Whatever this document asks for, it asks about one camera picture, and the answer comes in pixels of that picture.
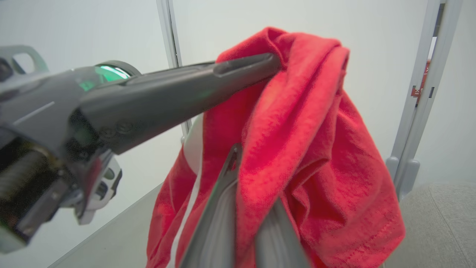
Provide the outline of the red wall sign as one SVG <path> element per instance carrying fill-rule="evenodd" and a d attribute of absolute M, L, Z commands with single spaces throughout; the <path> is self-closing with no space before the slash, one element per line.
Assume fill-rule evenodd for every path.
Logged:
<path fill-rule="evenodd" d="M 430 69 L 430 64 L 431 64 L 431 61 L 427 60 L 427 63 L 425 65 L 425 70 L 424 70 L 424 73 L 423 73 L 423 77 L 422 77 L 422 81 L 421 81 L 421 85 L 418 88 L 416 86 L 412 87 L 412 92 L 411 92 L 410 96 L 413 97 L 413 98 L 416 98 L 415 108 L 418 107 L 420 98 L 423 95 L 423 90 L 424 90 L 425 82 L 427 80 L 427 73 L 428 73 L 428 70 Z"/>

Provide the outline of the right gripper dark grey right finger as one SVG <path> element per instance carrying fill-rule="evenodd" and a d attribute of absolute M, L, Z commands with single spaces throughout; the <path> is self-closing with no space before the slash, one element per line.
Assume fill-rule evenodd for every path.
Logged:
<path fill-rule="evenodd" d="M 257 268 L 311 268 L 281 200 L 276 200 L 255 236 Z"/>

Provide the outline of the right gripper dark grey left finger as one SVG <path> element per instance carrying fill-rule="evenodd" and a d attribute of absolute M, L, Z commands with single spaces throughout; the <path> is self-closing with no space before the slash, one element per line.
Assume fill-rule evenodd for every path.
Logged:
<path fill-rule="evenodd" d="M 241 158 L 241 144 L 234 144 L 183 254 L 179 268 L 234 268 L 236 191 Z"/>

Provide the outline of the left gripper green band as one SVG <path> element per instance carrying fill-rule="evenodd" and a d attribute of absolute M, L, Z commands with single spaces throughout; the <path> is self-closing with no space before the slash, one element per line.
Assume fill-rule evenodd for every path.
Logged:
<path fill-rule="evenodd" d="M 0 254 L 29 245 L 58 209 L 78 221 L 114 153 L 78 112 L 81 97 L 141 72 L 123 61 L 53 74 L 32 47 L 0 47 Z"/>

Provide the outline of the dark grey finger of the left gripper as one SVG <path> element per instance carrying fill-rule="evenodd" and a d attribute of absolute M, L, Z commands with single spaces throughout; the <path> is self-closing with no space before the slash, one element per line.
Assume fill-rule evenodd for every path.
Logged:
<path fill-rule="evenodd" d="M 270 78 L 273 71 L 145 75 L 89 93 L 81 113 L 107 148 L 122 154 Z"/>
<path fill-rule="evenodd" d="M 125 86 L 145 87 L 220 87 L 233 83 L 251 85 L 274 75 L 280 68 L 279 58 L 272 53 L 223 61 L 198 63 L 170 68 L 130 78 Z"/>

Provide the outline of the grey partition post with foot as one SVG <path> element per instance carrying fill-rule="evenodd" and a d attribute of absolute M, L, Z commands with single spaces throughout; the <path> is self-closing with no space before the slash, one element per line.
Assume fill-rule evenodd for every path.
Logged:
<path fill-rule="evenodd" d="M 420 161 L 415 156 L 447 63 L 462 5 L 463 0 L 446 0 L 440 4 L 432 47 L 427 58 L 431 61 L 430 69 L 418 107 L 415 108 L 414 121 L 403 151 L 405 162 L 398 169 L 398 184 L 394 185 L 398 200 L 402 200 L 412 190 L 421 167 Z"/>

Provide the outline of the grey partition post foot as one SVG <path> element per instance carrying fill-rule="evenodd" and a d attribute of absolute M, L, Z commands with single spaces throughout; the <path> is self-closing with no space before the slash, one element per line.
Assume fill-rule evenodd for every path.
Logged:
<path fill-rule="evenodd" d="M 412 123 L 414 121 L 415 107 L 418 105 L 421 95 L 420 86 L 422 81 L 425 79 L 425 73 L 427 72 L 427 58 L 432 47 L 431 44 L 441 2 L 446 2 L 446 0 L 427 0 L 418 50 L 415 56 L 415 64 L 409 86 L 404 91 L 406 98 L 403 106 L 402 116 L 391 155 L 386 160 L 386 166 L 390 172 L 394 185 L 398 184 L 397 173 L 400 166 L 405 162 L 403 158 L 403 151 L 407 144 Z"/>

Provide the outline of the red garment with white trim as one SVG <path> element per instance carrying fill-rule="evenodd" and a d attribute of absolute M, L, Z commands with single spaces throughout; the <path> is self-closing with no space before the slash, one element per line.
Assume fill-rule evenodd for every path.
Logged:
<path fill-rule="evenodd" d="M 281 70 L 200 115 L 152 213 L 146 268 L 177 268 L 231 147 L 241 144 L 236 268 L 281 198 L 312 268 L 379 268 L 405 236 L 385 163 L 343 89 L 336 39 L 267 27 L 217 62 L 271 52 Z"/>

